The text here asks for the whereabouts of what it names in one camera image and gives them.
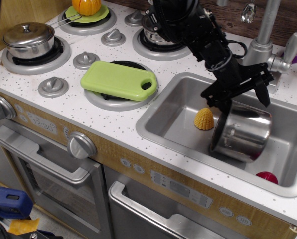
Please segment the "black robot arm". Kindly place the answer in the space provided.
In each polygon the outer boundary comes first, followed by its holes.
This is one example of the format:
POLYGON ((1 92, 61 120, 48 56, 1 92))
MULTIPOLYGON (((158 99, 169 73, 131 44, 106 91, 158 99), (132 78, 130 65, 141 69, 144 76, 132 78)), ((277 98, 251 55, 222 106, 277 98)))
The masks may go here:
POLYGON ((163 39, 188 47, 213 73, 216 81, 201 92, 210 107, 227 113, 231 99, 251 89, 265 107, 270 104, 267 85, 273 76, 267 63, 239 64, 214 15, 199 1, 154 0, 146 16, 163 39))

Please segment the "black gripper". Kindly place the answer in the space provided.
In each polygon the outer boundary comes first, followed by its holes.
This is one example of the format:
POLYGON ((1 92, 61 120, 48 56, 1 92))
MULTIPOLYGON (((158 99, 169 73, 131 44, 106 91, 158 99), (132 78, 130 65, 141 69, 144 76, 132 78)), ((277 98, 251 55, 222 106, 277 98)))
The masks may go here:
POLYGON ((214 74, 216 81, 203 90, 201 97, 225 115, 229 114, 231 99, 249 90, 255 90, 258 100, 265 107, 270 104, 267 85, 273 76, 267 63, 244 66, 231 58, 220 66, 206 65, 206 69, 214 74))

